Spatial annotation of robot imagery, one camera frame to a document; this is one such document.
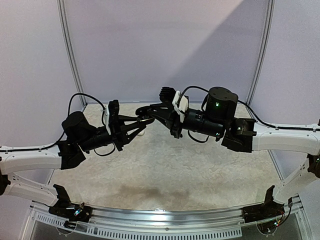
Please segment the white backdrop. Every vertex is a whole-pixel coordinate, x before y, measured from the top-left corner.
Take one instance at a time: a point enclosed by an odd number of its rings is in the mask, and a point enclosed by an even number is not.
[[[76,92],[57,2],[0,1],[0,33],[0,144],[55,142]],[[80,101],[75,99],[72,107],[80,110]],[[45,182],[51,172],[42,169],[21,175]],[[19,238],[29,205],[29,200],[0,196],[1,240]]]
[[[227,87],[246,100],[267,0],[68,0],[84,91],[104,102],[159,101],[162,86]],[[190,90],[192,101],[204,94]]]
[[[271,31],[252,107],[270,123],[312,124],[320,118],[320,8],[317,0],[281,0]],[[306,154],[275,151],[287,177]],[[320,237],[320,181],[301,192],[315,239]]]

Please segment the table surface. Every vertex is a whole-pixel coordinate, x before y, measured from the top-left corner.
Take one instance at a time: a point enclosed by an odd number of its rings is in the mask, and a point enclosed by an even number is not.
[[[120,114],[134,116],[147,103],[120,105]],[[191,104],[199,109],[200,104]],[[89,104],[84,114],[101,126],[101,106]],[[237,118],[249,118],[238,105]],[[210,137],[176,139],[155,121],[123,151],[100,157],[92,151],[77,168],[55,170],[50,183],[65,187],[71,201],[94,206],[166,211],[208,210],[263,202],[266,190],[279,182],[267,151],[233,152]],[[195,137],[206,136],[194,133]],[[112,145],[98,148],[105,154]]]

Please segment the white wall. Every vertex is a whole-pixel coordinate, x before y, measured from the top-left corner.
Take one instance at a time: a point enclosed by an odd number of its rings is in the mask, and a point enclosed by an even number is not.
[[[33,146],[62,133],[76,92],[55,0],[0,1],[0,144]],[[73,109],[81,109],[74,101]],[[24,172],[45,182],[48,170]],[[0,196],[0,239],[16,240],[30,201]]]
[[[68,0],[84,91],[104,102],[159,101],[163,86],[227,87],[246,100],[267,0]],[[204,93],[190,90],[192,101]]]
[[[317,0],[275,1],[270,36],[252,102],[271,123],[311,124],[320,118],[320,4]],[[287,177],[306,154],[276,151]],[[300,193],[315,239],[320,239],[320,182]]]

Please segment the vertical metal post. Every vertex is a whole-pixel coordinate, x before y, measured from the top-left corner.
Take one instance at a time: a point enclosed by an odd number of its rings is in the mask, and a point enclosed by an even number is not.
[[[61,22],[61,28],[62,28],[64,43],[65,43],[65,48],[66,48],[66,52],[67,52],[67,55],[69,58],[69,63],[70,63],[75,87],[76,87],[76,90],[78,91],[78,93],[83,93],[84,88],[83,88],[81,80],[80,80],[80,75],[79,75],[79,71],[77,68],[76,59],[75,59],[75,55],[74,55],[74,51],[73,51],[72,43],[71,43],[71,39],[70,39],[65,1],[64,0],[57,0],[57,4],[58,4],[58,11],[59,11],[59,15],[60,15],[60,22]],[[81,101],[82,106],[85,107],[87,105],[86,98],[84,96],[79,96],[79,97],[80,97],[80,101]]]
[[[254,98],[256,87],[257,87],[259,76],[260,76],[260,72],[262,69],[263,62],[264,62],[267,44],[268,44],[268,38],[269,38],[269,34],[270,34],[270,29],[271,29],[271,22],[272,22],[272,15],[274,12],[274,6],[275,6],[275,0],[269,0],[268,6],[267,6],[267,11],[266,11],[266,16],[265,16],[265,22],[264,22],[263,34],[262,34],[261,45],[260,45],[260,50],[259,50],[258,62],[255,66],[254,76],[253,76],[251,87],[249,89],[248,96],[246,97],[246,103],[248,105],[250,105],[252,103],[252,100]]]

